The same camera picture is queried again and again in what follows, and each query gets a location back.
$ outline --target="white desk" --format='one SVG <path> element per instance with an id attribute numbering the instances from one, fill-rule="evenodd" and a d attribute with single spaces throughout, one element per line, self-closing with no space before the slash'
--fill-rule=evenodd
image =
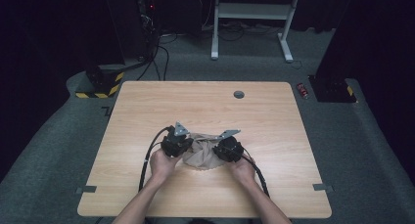
<path id="1" fill-rule="evenodd" d="M 278 39 L 280 41 L 286 62 L 291 63 L 294 59 L 291 55 L 291 51 L 287 43 L 287 35 L 288 31 L 290 30 L 291 22 L 293 20 L 298 1 L 299 0 L 293 0 L 289 5 L 267 5 L 220 3 L 220 0 L 215 0 L 211 58 L 213 60 L 217 60 L 219 58 L 219 18 L 281 20 L 286 22 L 283 32 L 278 33 Z"/>

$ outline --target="black and yellow tape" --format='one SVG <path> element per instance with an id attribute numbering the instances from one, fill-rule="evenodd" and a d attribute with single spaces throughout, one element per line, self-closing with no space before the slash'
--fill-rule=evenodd
<path id="1" fill-rule="evenodd" d="M 117 74 L 114 78 L 114 82 L 111 82 L 106 86 L 106 89 L 103 91 L 76 91 L 75 95 L 81 99 L 88 99 L 88 98 L 111 98 L 114 96 L 116 91 L 119 88 L 119 83 L 121 82 L 122 77 L 124 76 L 124 72 Z"/>

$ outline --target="black curtain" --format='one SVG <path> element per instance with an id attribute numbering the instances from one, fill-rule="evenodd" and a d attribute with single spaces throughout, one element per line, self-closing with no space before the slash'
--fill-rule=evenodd
<path id="1" fill-rule="evenodd" d="M 316 32 L 339 26 L 349 0 L 299 0 L 291 28 Z"/>
<path id="2" fill-rule="evenodd" d="M 316 76 L 356 78 L 415 183 L 415 0 L 350 0 Z"/>
<path id="3" fill-rule="evenodd" d="M 69 97 L 68 78 L 123 54 L 108 0 L 0 0 L 0 19 L 2 179 Z"/>

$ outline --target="gray carpet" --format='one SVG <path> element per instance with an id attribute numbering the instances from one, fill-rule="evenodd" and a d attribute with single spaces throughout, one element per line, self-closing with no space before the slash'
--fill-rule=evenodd
<path id="1" fill-rule="evenodd" d="M 233 33 L 221 33 L 226 38 Z M 275 33 L 244 35 L 219 41 L 219 60 L 210 59 L 210 39 L 179 36 L 163 44 L 170 56 L 167 80 L 286 81 L 295 90 L 302 82 L 308 100 L 295 91 L 300 114 L 333 215 L 328 219 L 295 219 L 294 223 L 415 223 L 415 189 L 371 114 L 359 84 L 348 79 L 355 104 L 318 103 L 307 80 L 314 74 L 333 32 L 291 31 L 295 61 L 286 64 Z M 161 43 L 171 41 L 167 36 Z M 162 72 L 166 54 L 156 62 Z M 136 79 L 142 67 L 123 81 Z M 0 223 L 95 223 L 77 214 L 77 187 L 86 184 L 104 135 L 111 99 L 74 97 L 83 73 L 68 80 L 71 97 L 34 135 L 0 185 Z M 158 79 L 151 66 L 142 80 Z M 100 223 L 111 223 L 111 217 Z"/>

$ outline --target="black equipment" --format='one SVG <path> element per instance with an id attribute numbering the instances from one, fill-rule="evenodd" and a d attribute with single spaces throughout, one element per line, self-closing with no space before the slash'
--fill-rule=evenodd
<path id="1" fill-rule="evenodd" d="M 237 162 L 244 153 L 241 143 L 236 141 L 235 137 L 223 139 L 213 148 L 213 152 L 222 160 L 227 162 Z"/>
<path id="2" fill-rule="evenodd" d="M 168 157 L 180 157 L 193 143 L 192 138 L 186 138 L 186 134 L 177 133 L 176 128 L 168 127 L 168 134 L 161 142 L 161 148 Z"/>

